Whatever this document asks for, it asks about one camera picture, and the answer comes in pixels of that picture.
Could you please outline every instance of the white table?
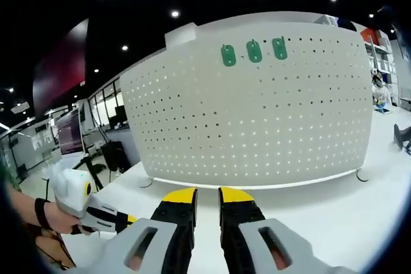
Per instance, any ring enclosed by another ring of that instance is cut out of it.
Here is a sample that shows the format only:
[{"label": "white table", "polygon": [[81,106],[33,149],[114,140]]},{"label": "white table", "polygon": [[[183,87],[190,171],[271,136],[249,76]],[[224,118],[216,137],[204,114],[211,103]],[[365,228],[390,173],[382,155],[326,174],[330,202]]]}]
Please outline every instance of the white table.
[{"label": "white table", "polygon": [[[411,125],[411,113],[391,108],[393,113],[373,113],[372,132],[360,176],[355,174],[327,182],[251,191],[266,218],[277,218],[305,237],[315,256],[331,266],[363,270],[396,231],[408,206],[411,184],[411,157],[399,151],[393,141],[393,126]],[[141,218],[150,218],[162,198],[180,186],[154,182],[141,189],[145,177],[138,163],[98,193],[104,202]],[[198,190],[195,248],[188,273],[228,273],[220,248],[218,194],[213,189]],[[64,235],[64,242],[77,266],[90,264],[106,240],[96,233]]]}]

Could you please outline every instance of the gray gripper housing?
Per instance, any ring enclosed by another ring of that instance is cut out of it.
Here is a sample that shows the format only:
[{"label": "gray gripper housing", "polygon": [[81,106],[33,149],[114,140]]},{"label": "gray gripper housing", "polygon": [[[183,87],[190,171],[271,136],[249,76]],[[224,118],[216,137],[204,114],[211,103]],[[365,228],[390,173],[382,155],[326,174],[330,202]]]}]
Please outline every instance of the gray gripper housing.
[{"label": "gray gripper housing", "polygon": [[[243,223],[239,228],[249,248],[256,274],[356,273],[342,266],[331,267],[314,257],[310,242],[276,219]],[[287,268],[277,269],[271,251],[260,234],[262,230],[267,231],[282,255],[289,259]]]},{"label": "gray gripper housing", "polygon": [[[127,267],[131,257],[147,233],[156,231],[144,254],[139,274],[161,274],[162,265],[171,237],[176,230],[174,223],[150,219],[139,219],[111,239],[100,258],[88,268],[74,268],[66,273],[72,274],[134,274]],[[276,219],[266,219],[239,225],[249,248],[256,274],[354,274],[345,267],[331,267],[313,255],[311,244]],[[272,254],[259,233],[266,230],[283,255],[289,257],[289,267],[278,270]]]}]

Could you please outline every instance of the cable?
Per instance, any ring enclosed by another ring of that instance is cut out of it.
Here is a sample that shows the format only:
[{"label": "cable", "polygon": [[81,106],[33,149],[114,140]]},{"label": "cable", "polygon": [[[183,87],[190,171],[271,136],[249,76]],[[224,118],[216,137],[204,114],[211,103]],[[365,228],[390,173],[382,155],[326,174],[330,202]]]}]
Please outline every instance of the cable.
[{"label": "cable", "polygon": [[60,247],[62,248],[63,252],[66,254],[67,258],[70,259],[70,261],[74,264],[74,266],[76,266],[76,264],[74,263],[73,258],[71,258],[69,252],[67,251],[67,248],[63,242],[63,238],[61,236],[61,234],[57,233],[57,239],[58,239],[58,243],[60,244]]},{"label": "cable", "polygon": [[46,253],[39,245],[36,245],[36,246],[37,246],[37,248],[38,248],[39,250],[42,251],[42,253],[43,253],[44,255],[46,255],[46,256],[49,257],[51,260],[53,260],[55,263],[57,263],[62,270],[67,270],[67,269],[69,269],[68,266],[65,266],[62,262],[57,261],[57,260],[54,259],[52,256],[50,256],[48,253]]},{"label": "cable", "polygon": [[48,196],[49,196],[49,182],[50,182],[50,179],[48,178],[47,181],[46,181],[46,200],[49,199],[48,198]]},{"label": "cable", "polygon": [[103,130],[101,129],[100,125],[97,123],[96,118],[94,118],[94,115],[92,114],[92,112],[91,112],[91,118],[93,120],[93,123],[97,125],[97,128],[99,132],[101,133],[101,136],[103,136],[105,143],[108,144],[110,142],[110,139],[107,137],[106,133],[104,133]]},{"label": "cable", "polygon": [[359,172],[359,171],[360,171],[360,170],[357,169],[357,171],[356,171],[356,173],[355,173],[357,179],[359,179],[359,181],[361,181],[361,182],[368,182],[368,180],[362,180],[362,179],[360,179],[360,177],[358,176],[358,172]]}]

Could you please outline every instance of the human hand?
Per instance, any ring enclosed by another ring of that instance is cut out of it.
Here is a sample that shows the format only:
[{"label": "human hand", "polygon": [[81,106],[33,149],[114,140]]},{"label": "human hand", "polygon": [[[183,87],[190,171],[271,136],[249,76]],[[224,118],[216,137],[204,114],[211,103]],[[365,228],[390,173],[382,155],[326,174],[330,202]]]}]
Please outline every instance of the human hand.
[{"label": "human hand", "polygon": [[61,234],[70,234],[73,226],[80,224],[80,220],[61,211],[55,202],[44,204],[44,213],[51,229]]},{"label": "human hand", "polygon": [[140,256],[133,256],[128,263],[128,267],[133,271],[140,270],[142,258]]}]

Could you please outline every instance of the black chair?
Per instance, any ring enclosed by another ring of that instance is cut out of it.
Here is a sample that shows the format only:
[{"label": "black chair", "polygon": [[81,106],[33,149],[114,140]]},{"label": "black chair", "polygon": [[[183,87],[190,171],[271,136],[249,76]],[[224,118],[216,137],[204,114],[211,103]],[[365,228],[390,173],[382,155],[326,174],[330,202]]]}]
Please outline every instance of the black chair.
[{"label": "black chair", "polygon": [[405,146],[405,150],[408,152],[408,154],[410,154],[411,126],[401,131],[398,128],[398,125],[394,124],[394,141],[400,149],[403,149],[404,142],[408,141],[408,144]]}]

